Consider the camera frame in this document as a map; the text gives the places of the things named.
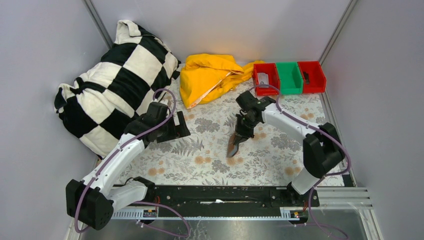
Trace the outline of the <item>brown leather card holder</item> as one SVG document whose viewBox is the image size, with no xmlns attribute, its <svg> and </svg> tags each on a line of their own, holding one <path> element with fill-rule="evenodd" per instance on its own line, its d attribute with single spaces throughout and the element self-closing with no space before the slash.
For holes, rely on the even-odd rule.
<svg viewBox="0 0 424 240">
<path fill-rule="evenodd" d="M 227 158 L 232 158 L 238 151 L 238 145 L 235 144 L 236 134 L 233 133 L 229 140 L 228 140 L 228 146 L 227 146 Z"/>
</svg>

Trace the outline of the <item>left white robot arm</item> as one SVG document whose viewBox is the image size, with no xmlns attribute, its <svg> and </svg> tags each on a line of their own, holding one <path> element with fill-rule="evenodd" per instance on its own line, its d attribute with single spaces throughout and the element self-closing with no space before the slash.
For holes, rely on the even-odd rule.
<svg viewBox="0 0 424 240">
<path fill-rule="evenodd" d="M 103 229 L 114 213 L 135 202 L 157 200 L 156 185 L 143 177 L 114 188 L 127 166 L 152 142 L 162 143 L 190 136 L 182 111 L 151 102 L 147 112 L 131 121 L 107 157 L 82 180 L 72 179 L 65 188 L 66 210 L 76 222 Z"/>
</svg>

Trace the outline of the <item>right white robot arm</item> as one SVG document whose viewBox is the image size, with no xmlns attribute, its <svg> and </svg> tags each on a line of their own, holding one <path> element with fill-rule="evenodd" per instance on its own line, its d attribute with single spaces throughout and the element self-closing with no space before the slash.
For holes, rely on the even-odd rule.
<svg viewBox="0 0 424 240">
<path fill-rule="evenodd" d="M 259 123 L 284 131 L 302 144 L 304 168 L 288 185 L 298 195 L 307 193 L 347 157 L 335 126 L 329 122 L 310 123 L 283 110 L 276 100 L 268 96 L 258 99 L 248 90 L 236 102 L 240 113 L 236 114 L 235 131 L 228 141 L 227 157 L 233 157 L 241 143 L 254 137 Z"/>
</svg>

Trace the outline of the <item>silver VIP card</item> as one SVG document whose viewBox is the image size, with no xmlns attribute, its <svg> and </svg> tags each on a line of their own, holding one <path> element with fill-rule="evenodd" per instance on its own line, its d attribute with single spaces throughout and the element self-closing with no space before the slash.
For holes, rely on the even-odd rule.
<svg viewBox="0 0 424 240">
<path fill-rule="evenodd" d="M 258 85 L 268 85 L 269 84 L 269 76 L 267 73 L 259 72 L 257 74 Z"/>
</svg>

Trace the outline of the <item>black card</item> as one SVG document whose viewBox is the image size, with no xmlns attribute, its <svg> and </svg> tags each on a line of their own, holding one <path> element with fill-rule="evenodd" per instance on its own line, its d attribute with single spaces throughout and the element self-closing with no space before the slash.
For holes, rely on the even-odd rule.
<svg viewBox="0 0 424 240">
<path fill-rule="evenodd" d="M 303 77 L 304 77 L 304 84 L 305 85 L 309 85 L 310 84 L 310 77 L 309 74 L 305 71 L 302 72 L 303 73 Z"/>
</svg>

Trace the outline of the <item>floral table mat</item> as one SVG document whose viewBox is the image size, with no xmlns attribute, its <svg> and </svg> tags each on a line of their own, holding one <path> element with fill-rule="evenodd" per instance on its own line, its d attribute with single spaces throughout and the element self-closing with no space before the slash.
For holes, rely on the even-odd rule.
<svg viewBox="0 0 424 240">
<path fill-rule="evenodd" d="M 249 79 L 220 98 L 187 109 L 181 100 L 180 81 L 174 80 L 170 90 L 190 135 L 151 143 L 117 183 L 143 177 L 157 185 L 286 186 L 304 166 L 302 144 L 285 131 L 260 123 L 254 137 L 241 143 L 235 156 L 227 157 L 240 110 L 236 98 L 252 86 Z"/>
</svg>

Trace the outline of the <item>left red bin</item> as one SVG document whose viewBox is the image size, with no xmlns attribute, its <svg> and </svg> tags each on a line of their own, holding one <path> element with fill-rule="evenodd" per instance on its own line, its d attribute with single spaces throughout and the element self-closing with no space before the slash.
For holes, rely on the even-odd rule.
<svg viewBox="0 0 424 240">
<path fill-rule="evenodd" d="M 275 96 L 279 94 L 280 78 L 275 63 L 255 63 L 252 72 L 254 91 L 257 96 Z"/>
</svg>

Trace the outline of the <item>red bin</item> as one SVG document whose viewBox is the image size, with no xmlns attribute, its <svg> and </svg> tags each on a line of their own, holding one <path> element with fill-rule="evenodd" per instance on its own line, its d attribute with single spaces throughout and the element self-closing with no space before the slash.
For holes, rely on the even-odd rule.
<svg viewBox="0 0 424 240">
<path fill-rule="evenodd" d="M 280 78 L 275 63 L 255 63 L 252 72 L 254 91 L 257 96 L 275 96 L 279 94 Z"/>
<path fill-rule="evenodd" d="M 327 79 L 318 61 L 298 61 L 301 76 L 303 78 L 303 94 L 319 94 L 326 90 Z M 305 84 L 303 72 L 309 74 L 310 84 Z"/>
</svg>

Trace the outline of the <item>green bin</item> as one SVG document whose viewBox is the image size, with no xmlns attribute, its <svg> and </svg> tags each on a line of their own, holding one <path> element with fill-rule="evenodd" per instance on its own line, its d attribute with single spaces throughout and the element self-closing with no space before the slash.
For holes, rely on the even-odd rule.
<svg viewBox="0 0 424 240">
<path fill-rule="evenodd" d="M 283 95 L 299 95 L 303 92 L 304 79 L 297 62 L 276 62 Z"/>
</svg>

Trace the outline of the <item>yellow cloth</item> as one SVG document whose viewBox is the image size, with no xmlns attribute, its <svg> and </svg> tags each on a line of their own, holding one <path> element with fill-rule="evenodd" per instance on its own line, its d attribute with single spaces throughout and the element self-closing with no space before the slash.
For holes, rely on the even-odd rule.
<svg viewBox="0 0 424 240">
<path fill-rule="evenodd" d="M 237 64 L 228 54 L 194 54 L 180 72 L 180 95 L 186 109 L 210 103 L 252 78 L 254 65 L 263 60 Z"/>
</svg>

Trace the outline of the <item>right red bin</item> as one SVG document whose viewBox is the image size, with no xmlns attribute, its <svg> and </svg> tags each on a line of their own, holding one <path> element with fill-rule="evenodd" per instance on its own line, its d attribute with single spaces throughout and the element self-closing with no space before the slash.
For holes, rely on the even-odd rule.
<svg viewBox="0 0 424 240">
<path fill-rule="evenodd" d="M 327 79 L 318 61 L 298 61 L 301 76 L 303 78 L 303 94 L 319 94 L 326 90 Z M 305 84 L 303 72 L 309 74 L 310 84 Z"/>
</svg>

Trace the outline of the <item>black white checkered pillow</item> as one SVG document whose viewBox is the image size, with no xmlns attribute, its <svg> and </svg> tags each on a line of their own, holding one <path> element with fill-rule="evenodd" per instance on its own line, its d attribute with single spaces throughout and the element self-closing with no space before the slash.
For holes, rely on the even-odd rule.
<svg viewBox="0 0 424 240">
<path fill-rule="evenodd" d="M 105 158 L 126 126 L 164 96 L 179 77 L 179 65 L 161 39 L 119 20 L 115 41 L 100 61 L 73 84 L 59 85 L 54 110 L 72 135 Z"/>
</svg>

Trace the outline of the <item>aluminium frame rail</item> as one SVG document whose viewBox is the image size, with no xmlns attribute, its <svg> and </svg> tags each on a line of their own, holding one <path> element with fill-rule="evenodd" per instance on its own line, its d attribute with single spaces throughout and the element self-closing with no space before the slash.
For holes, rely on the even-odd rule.
<svg viewBox="0 0 424 240">
<path fill-rule="evenodd" d="M 320 207 L 329 210 L 372 210 L 373 205 L 365 187 L 318 187 Z"/>
</svg>

